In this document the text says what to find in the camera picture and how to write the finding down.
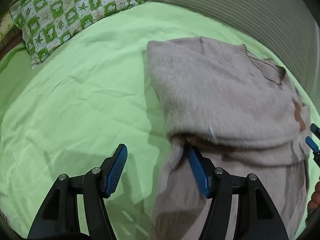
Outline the person's right hand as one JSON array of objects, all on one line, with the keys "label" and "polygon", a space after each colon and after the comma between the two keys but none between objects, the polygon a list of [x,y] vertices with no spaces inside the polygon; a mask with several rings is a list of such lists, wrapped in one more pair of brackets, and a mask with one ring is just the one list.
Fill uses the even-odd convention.
[{"label": "person's right hand", "polygon": [[308,202],[307,208],[308,211],[313,211],[320,206],[320,181],[317,182],[315,185],[315,190],[311,195],[311,199]]}]

